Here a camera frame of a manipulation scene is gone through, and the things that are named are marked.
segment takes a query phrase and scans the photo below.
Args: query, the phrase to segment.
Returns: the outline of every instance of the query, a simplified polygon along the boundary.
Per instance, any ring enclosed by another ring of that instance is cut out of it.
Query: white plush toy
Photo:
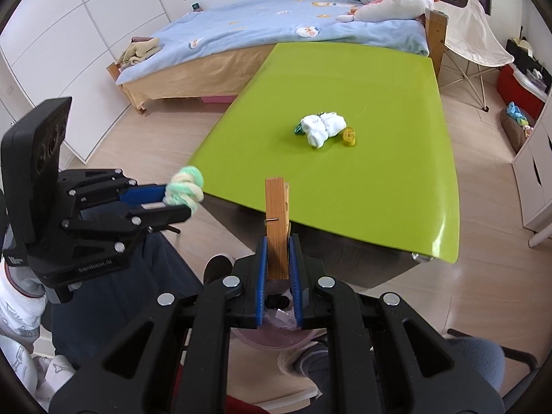
[[[378,23],[386,20],[413,20],[433,9],[439,0],[376,0],[350,14],[340,15],[338,21]]]

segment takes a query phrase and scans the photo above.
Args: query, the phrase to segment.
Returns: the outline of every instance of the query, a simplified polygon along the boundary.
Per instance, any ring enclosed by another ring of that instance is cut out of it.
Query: green table
[[[356,132],[320,149],[299,120],[337,112]],[[290,219],[454,262],[454,159],[431,60],[350,43],[277,45],[197,150],[205,193],[264,211],[264,180],[290,183]]]

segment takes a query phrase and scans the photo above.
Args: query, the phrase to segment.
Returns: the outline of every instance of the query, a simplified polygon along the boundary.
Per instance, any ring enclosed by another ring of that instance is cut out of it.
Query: blue gripper pad
[[[263,238],[263,252],[260,255],[259,264],[259,281],[257,282],[257,312],[255,319],[257,326],[260,327],[263,323],[264,314],[264,283],[267,279],[267,259],[268,259],[268,239]]]
[[[136,188],[129,188],[119,196],[122,203],[130,206],[158,203],[165,196],[165,185],[144,185]]]
[[[289,279],[292,284],[293,311],[295,313],[295,322],[297,326],[303,326],[303,298],[301,282],[299,281],[299,270],[297,269],[297,256],[295,255],[295,245],[293,237],[289,237]]]

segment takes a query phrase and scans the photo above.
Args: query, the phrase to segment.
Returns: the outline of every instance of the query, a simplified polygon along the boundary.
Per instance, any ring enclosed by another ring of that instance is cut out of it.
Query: beige bed skirt
[[[234,49],[191,60],[121,85],[134,107],[149,99],[238,95],[275,45]]]

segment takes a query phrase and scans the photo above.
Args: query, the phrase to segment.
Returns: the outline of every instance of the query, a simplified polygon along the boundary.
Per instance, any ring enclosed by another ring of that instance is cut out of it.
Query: yellow sponge
[[[352,127],[346,127],[343,129],[343,143],[347,146],[354,146],[357,142],[357,137],[354,134]]]

